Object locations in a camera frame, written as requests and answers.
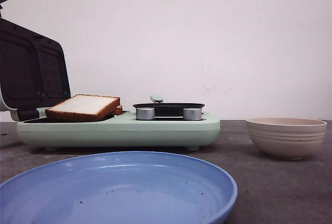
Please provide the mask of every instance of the open lid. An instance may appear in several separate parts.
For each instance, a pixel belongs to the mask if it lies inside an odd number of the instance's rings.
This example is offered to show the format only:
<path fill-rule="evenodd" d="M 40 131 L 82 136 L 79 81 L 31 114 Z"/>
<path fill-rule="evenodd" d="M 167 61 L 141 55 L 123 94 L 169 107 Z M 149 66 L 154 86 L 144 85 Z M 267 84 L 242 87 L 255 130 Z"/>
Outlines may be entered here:
<path fill-rule="evenodd" d="M 70 98 L 61 45 L 0 18 L 0 88 L 4 105 L 21 121 Z"/>

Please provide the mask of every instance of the bowl rim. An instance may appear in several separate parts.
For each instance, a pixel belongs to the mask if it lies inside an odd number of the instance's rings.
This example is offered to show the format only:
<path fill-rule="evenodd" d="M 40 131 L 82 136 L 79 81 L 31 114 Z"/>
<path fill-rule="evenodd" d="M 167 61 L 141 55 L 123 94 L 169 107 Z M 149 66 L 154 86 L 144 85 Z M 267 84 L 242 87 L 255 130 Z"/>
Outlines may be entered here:
<path fill-rule="evenodd" d="M 258 123 L 258 120 L 261 119 L 293 119 L 293 120 L 311 120 L 316 121 L 317 124 L 268 124 L 268 123 Z M 248 123 L 252 124 L 262 124 L 262 125 L 270 125 L 270 126 L 277 126 L 277 127 L 319 127 L 323 125 L 327 125 L 327 122 L 324 120 L 317 120 L 317 119 L 305 119 L 305 118 L 286 118 L 286 117 L 258 117 L 258 118 L 249 118 L 245 120 Z"/>

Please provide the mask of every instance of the sandwich maker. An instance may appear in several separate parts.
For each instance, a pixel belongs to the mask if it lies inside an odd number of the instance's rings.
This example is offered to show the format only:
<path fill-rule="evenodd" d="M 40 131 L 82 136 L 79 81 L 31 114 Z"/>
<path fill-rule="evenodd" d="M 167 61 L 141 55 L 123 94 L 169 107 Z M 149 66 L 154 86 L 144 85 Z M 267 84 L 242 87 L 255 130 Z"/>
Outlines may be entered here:
<path fill-rule="evenodd" d="M 0 110 L 10 111 L 11 118 L 19 121 L 17 132 L 21 140 L 49 150 L 116 146 L 185 146 L 198 150 L 214 142 L 220 132 L 219 119 L 209 113 L 204 112 L 197 120 L 181 116 L 186 106 L 201 110 L 203 104 L 163 103 L 156 95 L 151 97 L 154 103 L 134 105 L 137 113 L 155 109 L 154 119 L 139 120 L 130 111 L 98 122 L 47 118 L 46 108 L 71 97 L 61 45 L 1 15 L 0 92 Z"/>

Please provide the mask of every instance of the white wall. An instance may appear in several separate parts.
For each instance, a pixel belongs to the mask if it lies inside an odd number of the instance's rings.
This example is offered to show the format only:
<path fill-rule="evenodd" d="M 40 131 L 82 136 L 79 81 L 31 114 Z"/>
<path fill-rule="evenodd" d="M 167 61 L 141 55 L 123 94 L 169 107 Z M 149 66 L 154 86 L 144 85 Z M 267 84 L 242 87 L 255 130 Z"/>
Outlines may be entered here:
<path fill-rule="evenodd" d="M 59 41 L 72 95 L 159 93 L 221 119 L 332 119 L 332 0 L 10 0 Z M 8 121 L 8 114 L 2 121 Z"/>

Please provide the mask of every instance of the blue plate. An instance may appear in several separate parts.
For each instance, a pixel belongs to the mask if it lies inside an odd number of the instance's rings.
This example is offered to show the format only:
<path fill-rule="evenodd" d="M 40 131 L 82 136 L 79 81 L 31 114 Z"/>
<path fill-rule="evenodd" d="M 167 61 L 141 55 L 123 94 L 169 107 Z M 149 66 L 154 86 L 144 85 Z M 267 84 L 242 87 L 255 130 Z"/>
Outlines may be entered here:
<path fill-rule="evenodd" d="M 221 223 L 234 179 L 200 159 L 126 151 L 82 156 L 1 185 L 3 224 Z"/>

